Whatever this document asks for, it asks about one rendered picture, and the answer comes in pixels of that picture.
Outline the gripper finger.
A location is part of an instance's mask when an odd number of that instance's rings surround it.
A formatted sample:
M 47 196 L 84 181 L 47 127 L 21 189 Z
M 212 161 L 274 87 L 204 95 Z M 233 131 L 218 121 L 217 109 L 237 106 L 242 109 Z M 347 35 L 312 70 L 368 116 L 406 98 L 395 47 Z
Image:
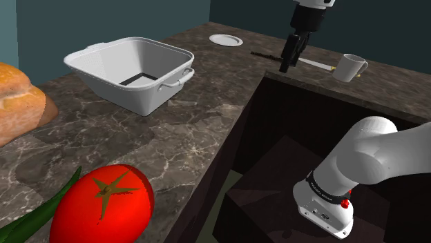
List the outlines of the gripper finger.
M 299 40 L 292 55 L 290 66 L 296 66 L 298 58 L 306 48 L 310 36 L 310 32 L 295 32 L 294 34 L 299 36 Z
M 300 43 L 299 35 L 290 34 L 288 36 L 281 54 L 282 63 L 279 68 L 280 72 L 286 73 L 290 66 L 296 65 L 295 55 L 298 51 L 299 43 Z

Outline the long knife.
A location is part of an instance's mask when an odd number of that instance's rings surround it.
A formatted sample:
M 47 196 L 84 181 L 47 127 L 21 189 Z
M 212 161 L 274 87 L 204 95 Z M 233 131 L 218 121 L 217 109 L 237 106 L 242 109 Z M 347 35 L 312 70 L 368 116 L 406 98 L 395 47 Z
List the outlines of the long knife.
M 263 58 L 265 58 L 265 59 L 270 59 L 270 60 L 273 60 L 273 61 L 278 61 L 278 62 L 280 62 L 281 63 L 281 65 L 280 65 L 280 67 L 279 67 L 279 71 L 280 72 L 283 72 L 283 73 L 286 73 L 288 70 L 289 70 L 289 68 L 288 67 L 284 67 L 283 66 L 283 61 L 284 61 L 284 59 L 283 58 L 281 58 L 281 57 L 275 57 L 275 56 L 273 56 L 273 55 L 266 55 L 266 54 L 262 54 L 262 53 L 260 53 L 260 52 L 254 52 L 254 51 L 251 51 L 251 54 L 252 55 L 255 55 L 255 56 L 259 56 L 259 57 L 263 57 Z M 317 61 L 312 61 L 312 60 L 308 60 L 308 59 L 304 59 L 304 58 L 299 58 L 298 59 L 299 61 L 301 61 L 301 62 L 303 62 L 303 63 L 306 63 L 306 64 L 309 64 L 309 65 L 311 65 L 311 66 L 315 66 L 315 67 L 317 67 L 317 68 L 321 68 L 321 69 L 323 69 L 323 70 L 328 70 L 328 71 L 330 71 L 332 74 L 334 74 L 334 71 L 336 70 L 336 66 L 329 66 L 329 65 L 327 65 L 327 64 L 322 64 L 322 63 L 319 63 L 319 62 L 317 62 Z M 354 76 L 352 76 L 352 77 L 360 77 L 361 76 L 361 73 L 365 70 L 367 68 L 367 66 L 365 66 L 364 67 L 364 69 L 362 69 L 361 71 L 358 71 Z

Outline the white mug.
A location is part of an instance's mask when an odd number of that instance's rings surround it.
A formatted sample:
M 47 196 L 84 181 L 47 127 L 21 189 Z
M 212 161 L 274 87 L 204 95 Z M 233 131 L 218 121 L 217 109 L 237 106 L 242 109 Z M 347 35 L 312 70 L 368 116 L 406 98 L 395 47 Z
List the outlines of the white mug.
M 354 77 L 360 77 L 367 67 L 368 62 L 364 58 L 357 55 L 344 54 L 332 73 L 332 77 L 338 81 L 348 83 Z

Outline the white plate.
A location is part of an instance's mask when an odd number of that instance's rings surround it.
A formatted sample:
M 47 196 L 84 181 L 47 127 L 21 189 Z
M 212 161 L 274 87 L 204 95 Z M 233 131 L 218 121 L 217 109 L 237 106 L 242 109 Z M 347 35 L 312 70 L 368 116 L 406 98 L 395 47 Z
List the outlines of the white plate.
M 226 34 L 211 35 L 209 40 L 218 45 L 228 47 L 236 47 L 243 44 L 243 40 L 241 38 Z

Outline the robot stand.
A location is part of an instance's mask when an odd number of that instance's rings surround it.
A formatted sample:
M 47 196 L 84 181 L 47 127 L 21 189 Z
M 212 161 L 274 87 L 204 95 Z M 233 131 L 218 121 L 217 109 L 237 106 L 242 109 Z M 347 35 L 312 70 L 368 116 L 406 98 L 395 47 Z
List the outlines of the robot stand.
M 283 137 L 224 197 L 219 243 L 431 243 L 431 174 L 395 177 L 352 191 L 352 232 L 338 240 L 298 212 L 293 186 L 321 158 Z

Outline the red tomato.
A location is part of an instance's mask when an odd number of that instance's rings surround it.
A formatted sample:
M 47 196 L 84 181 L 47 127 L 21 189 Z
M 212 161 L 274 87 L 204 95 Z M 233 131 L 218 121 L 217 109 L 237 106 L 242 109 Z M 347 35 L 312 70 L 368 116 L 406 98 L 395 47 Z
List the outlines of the red tomato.
M 154 206 L 152 186 L 140 170 L 126 164 L 100 167 L 63 196 L 49 243 L 134 243 Z

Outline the bread loaf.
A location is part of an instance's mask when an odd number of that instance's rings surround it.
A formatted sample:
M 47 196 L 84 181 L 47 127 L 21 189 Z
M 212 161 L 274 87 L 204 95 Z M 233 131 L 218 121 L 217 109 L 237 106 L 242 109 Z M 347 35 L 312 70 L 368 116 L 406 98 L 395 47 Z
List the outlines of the bread loaf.
M 59 114 L 54 101 L 18 68 L 0 62 L 0 147 L 51 122 Z

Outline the green long leaf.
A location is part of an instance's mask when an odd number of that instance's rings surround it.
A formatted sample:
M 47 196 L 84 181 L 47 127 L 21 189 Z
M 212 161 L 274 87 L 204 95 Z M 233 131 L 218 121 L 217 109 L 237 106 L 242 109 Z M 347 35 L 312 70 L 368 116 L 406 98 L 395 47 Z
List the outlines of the green long leaf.
M 35 210 L 0 228 L 0 243 L 25 243 L 55 214 L 56 208 L 63 196 L 77 182 L 81 166 L 75 171 L 66 185 L 50 200 L 38 206 Z

